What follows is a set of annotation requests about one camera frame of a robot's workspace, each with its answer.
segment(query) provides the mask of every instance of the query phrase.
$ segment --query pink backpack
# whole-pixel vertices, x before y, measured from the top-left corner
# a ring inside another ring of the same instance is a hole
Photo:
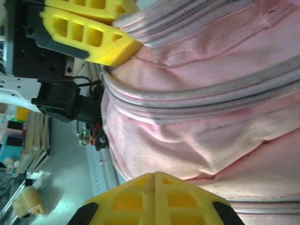
[[[246,225],[299,225],[300,0],[158,0],[114,26],[144,44],[103,71],[122,176],[162,171]]]

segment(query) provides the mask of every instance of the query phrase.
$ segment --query yellow object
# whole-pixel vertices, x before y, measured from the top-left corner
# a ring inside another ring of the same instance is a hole
[[[110,26],[121,15],[138,11],[133,0],[46,0],[40,13],[55,42],[88,52],[84,60],[118,67],[142,46]]]
[[[213,203],[230,203],[163,172],[148,173],[90,200],[90,225],[224,225]]]
[[[18,121],[18,120],[26,121],[28,118],[29,112],[30,112],[29,109],[18,106],[16,115],[15,115],[15,120],[16,121]]]
[[[39,214],[45,212],[41,197],[34,186],[23,188],[12,205],[19,218],[26,216],[28,213]]]

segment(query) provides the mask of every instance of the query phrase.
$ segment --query blue object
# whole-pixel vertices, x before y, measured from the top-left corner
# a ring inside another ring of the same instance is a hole
[[[24,149],[25,138],[21,136],[7,136],[0,150],[0,162],[4,164],[6,158],[12,158],[14,162],[20,159],[21,152]]]

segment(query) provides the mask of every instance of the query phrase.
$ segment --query pink fabric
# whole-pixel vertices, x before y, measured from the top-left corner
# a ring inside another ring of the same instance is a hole
[[[300,1],[247,2],[216,20],[189,23],[186,39],[144,46],[111,76],[140,91],[190,90],[300,55]],[[149,42],[153,34],[134,30],[159,13],[142,11],[114,25]],[[231,201],[300,201],[300,92],[221,116],[159,125],[124,115],[105,90],[102,112],[113,162],[127,180],[163,171]],[[247,225],[300,224],[299,214],[240,216]]]

